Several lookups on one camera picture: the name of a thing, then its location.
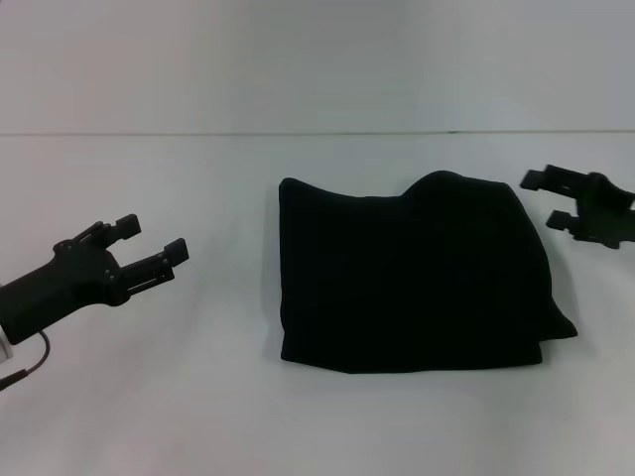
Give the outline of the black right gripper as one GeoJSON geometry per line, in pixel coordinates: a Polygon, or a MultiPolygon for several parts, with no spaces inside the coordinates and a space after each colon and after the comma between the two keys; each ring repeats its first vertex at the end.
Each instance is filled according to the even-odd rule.
{"type": "Polygon", "coordinates": [[[634,193],[614,185],[605,175],[588,175],[547,165],[543,171],[529,170],[520,183],[527,190],[577,194],[577,216],[554,210],[548,228],[568,231],[576,241],[598,243],[619,249],[634,241],[634,193]]]}

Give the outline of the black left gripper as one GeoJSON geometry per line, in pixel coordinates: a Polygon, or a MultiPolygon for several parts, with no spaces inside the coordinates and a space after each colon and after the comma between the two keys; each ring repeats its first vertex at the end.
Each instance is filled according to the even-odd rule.
{"type": "Polygon", "coordinates": [[[131,296],[175,278],[174,268],[190,258],[184,238],[162,252],[120,269],[108,248],[141,233],[129,214],[114,224],[96,222],[54,248],[41,268],[1,288],[1,328],[17,345],[89,305],[118,306],[131,296]]]}

